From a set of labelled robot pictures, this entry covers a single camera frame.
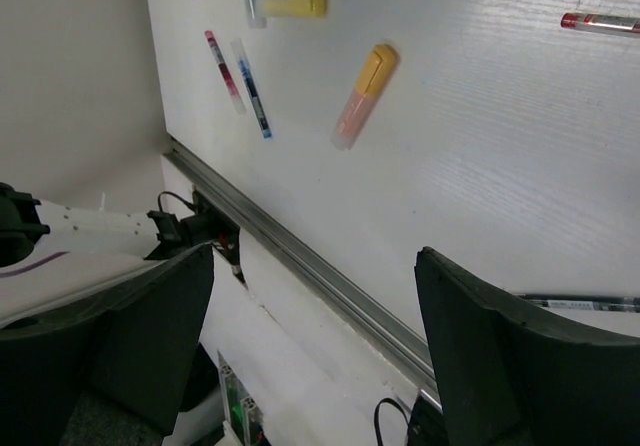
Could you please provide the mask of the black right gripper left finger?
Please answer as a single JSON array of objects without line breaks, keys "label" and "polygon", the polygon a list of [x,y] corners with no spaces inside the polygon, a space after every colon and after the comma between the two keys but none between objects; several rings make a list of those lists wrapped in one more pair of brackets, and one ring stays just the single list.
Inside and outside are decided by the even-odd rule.
[{"label": "black right gripper left finger", "polygon": [[200,246],[1,329],[4,445],[159,445],[172,434],[214,282]]}]

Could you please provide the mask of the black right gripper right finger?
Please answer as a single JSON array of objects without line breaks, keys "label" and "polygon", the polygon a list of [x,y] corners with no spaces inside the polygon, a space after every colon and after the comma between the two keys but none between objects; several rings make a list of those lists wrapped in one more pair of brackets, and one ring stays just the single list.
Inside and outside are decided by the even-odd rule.
[{"label": "black right gripper right finger", "polygon": [[545,311],[432,248],[415,279],[450,444],[638,444],[638,338]]}]

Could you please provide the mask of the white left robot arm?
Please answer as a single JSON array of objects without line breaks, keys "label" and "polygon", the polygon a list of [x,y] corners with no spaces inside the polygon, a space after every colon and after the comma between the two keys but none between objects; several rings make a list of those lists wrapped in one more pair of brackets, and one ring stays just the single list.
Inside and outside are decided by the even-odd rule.
[{"label": "white left robot arm", "polygon": [[1,323],[69,304],[215,237],[203,213],[78,209],[1,186]]}]

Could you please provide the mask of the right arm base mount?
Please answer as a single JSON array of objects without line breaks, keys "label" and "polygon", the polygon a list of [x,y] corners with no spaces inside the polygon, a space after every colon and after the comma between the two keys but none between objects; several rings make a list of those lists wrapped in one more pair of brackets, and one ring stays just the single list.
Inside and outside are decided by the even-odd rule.
[{"label": "right arm base mount", "polygon": [[421,395],[411,407],[391,397],[373,410],[376,445],[448,445],[444,418]]}]

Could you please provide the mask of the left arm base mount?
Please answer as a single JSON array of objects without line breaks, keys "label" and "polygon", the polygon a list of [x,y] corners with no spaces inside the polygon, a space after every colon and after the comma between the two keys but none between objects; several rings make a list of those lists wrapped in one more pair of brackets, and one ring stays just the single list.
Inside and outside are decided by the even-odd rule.
[{"label": "left arm base mount", "polygon": [[[178,219],[175,214],[164,211],[161,206],[163,195],[181,202],[191,215]],[[240,259],[240,228],[227,215],[197,190],[192,193],[191,201],[174,192],[162,191],[158,194],[157,206],[159,209],[149,211],[147,217],[156,226],[159,245],[146,260],[167,260],[191,247],[210,244],[229,263],[234,277],[246,285]]]}]

